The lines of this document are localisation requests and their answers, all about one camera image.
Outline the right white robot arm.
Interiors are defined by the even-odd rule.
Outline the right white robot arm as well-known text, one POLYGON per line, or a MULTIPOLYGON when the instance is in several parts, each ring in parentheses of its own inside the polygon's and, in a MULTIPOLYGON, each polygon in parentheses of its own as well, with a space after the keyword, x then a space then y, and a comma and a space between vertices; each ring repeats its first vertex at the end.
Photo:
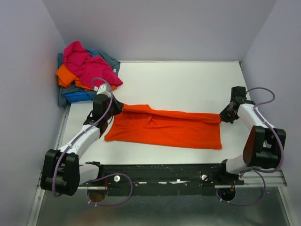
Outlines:
POLYGON ((250 171, 269 174, 278 171, 283 164, 286 132, 269 123, 258 110, 258 106, 273 102, 276 96, 263 87, 250 90, 255 89, 268 91, 272 99, 256 104, 247 99, 249 91, 245 87, 232 87, 230 102, 220 113, 222 122, 233 124, 241 119, 250 130, 242 155, 224 160, 225 168, 216 173, 217 181, 223 185, 233 180, 233 174, 240 177, 250 171))

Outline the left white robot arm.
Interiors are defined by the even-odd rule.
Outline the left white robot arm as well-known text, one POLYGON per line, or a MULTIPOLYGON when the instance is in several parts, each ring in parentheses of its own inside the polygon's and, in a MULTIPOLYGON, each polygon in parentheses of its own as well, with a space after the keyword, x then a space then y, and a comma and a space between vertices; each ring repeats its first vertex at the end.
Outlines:
POLYGON ((90 182, 99 186, 104 182, 104 174, 99 171, 100 163, 80 159, 88 148, 106 131, 108 120, 122 113, 124 103, 114 96, 98 94, 93 100, 92 111, 85 119, 80 132, 59 149, 46 152, 40 187, 51 191, 55 197, 62 194, 72 196, 78 187, 90 182))

